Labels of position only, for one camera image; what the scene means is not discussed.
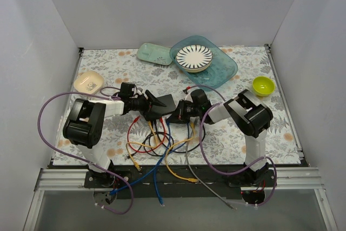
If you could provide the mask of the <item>black network switch box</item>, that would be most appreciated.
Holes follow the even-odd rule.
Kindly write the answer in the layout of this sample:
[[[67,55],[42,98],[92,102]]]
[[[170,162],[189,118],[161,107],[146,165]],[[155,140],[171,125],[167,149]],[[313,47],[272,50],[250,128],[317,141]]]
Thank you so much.
[[[172,114],[175,111],[176,105],[172,94],[160,96],[157,99],[162,102],[164,106],[151,105],[149,111],[143,115],[146,121],[159,120],[161,117]]]

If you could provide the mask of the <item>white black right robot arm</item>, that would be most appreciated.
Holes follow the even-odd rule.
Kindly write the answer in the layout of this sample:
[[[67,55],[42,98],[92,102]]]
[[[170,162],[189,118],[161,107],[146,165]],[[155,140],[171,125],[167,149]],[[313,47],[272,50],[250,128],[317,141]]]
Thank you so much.
[[[232,176],[245,171],[245,181],[250,186],[257,186],[264,180],[268,170],[265,158],[265,137],[273,119],[272,111],[248,89],[215,106],[211,105],[202,89],[194,90],[180,100],[177,108],[168,118],[169,123],[188,123],[191,117],[199,117],[201,125],[215,124],[232,118],[244,134],[246,156],[244,169],[235,173],[223,173],[214,167],[215,172]]]

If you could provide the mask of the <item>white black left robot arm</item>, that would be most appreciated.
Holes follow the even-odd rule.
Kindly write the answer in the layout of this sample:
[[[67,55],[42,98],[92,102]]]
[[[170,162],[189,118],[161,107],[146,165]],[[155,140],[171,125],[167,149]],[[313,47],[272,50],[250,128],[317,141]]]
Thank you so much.
[[[154,107],[167,107],[150,91],[138,90],[132,83],[122,83],[115,97],[102,101],[89,101],[78,98],[72,105],[63,127],[63,136],[82,152],[88,161],[88,168],[97,172],[96,181],[104,188],[111,187],[115,174],[108,170],[110,159],[98,143],[102,136],[106,117],[122,116],[130,111],[139,111],[149,120],[160,118]]]

